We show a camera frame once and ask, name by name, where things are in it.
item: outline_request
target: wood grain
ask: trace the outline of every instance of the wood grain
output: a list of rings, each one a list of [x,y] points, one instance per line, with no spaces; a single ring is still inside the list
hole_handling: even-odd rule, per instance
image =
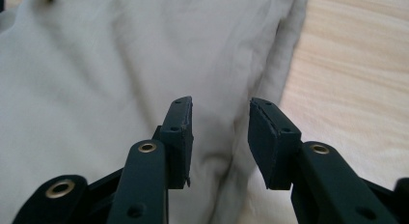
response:
[[[409,0],[309,0],[281,108],[393,188],[409,176],[408,66]]]

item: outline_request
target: beige cloth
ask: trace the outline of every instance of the beige cloth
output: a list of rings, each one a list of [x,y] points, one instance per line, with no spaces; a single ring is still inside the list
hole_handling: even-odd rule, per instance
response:
[[[1,13],[0,222],[53,177],[123,167],[192,96],[192,185],[170,191],[170,221],[235,223],[255,167],[249,100],[280,100],[306,1],[24,0]]]

